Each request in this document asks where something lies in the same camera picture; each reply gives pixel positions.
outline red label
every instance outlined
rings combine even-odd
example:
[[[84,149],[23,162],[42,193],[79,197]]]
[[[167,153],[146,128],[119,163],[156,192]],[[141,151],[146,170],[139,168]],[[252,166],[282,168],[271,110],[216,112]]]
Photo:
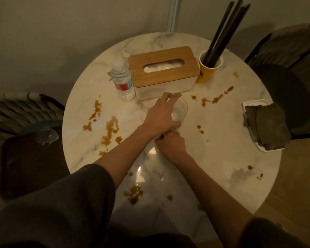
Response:
[[[128,84],[115,84],[116,89],[119,91],[127,91],[128,90]]]

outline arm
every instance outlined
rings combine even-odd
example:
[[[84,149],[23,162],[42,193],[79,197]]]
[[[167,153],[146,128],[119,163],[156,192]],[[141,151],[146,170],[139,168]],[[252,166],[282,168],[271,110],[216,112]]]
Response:
[[[128,170],[147,144],[156,136],[180,127],[171,118],[172,109],[181,94],[164,93],[149,109],[145,121],[127,139],[94,163],[101,165],[111,175],[117,189]]]
[[[236,247],[253,215],[212,180],[187,154],[178,132],[156,139],[161,153],[178,168],[192,188],[224,247]]]

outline white wall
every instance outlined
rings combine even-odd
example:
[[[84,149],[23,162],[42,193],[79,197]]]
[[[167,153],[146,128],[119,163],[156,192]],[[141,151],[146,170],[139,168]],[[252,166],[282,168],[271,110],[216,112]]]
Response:
[[[65,103],[85,67],[126,38],[166,31],[169,0],[0,0],[0,91]]]
[[[183,0],[178,32],[211,40],[232,0]],[[310,0],[251,0],[251,7],[228,49],[245,59],[275,29],[310,22]]]

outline clear plastic cup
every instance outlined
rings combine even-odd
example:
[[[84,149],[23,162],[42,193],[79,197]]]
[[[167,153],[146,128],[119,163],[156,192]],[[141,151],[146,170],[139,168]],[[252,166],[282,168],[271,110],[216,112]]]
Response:
[[[188,112],[188,105],[186,101],[182,98],[179,98],[174,104],[174,108],[171,113],[171,118],[174,121],[183,121]]]

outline forearm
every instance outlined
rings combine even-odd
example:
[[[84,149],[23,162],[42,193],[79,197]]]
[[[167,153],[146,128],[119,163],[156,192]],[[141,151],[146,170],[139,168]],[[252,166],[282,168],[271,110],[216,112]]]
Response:
[[[177,165],[225,247],[236,247],[253,215],[212,180],[190,156]]]
[[[132,164],[153,138],[152,132],[146,129],[145,125],[141,125],[128,138],[94,163],[108,171],[117,189]]]

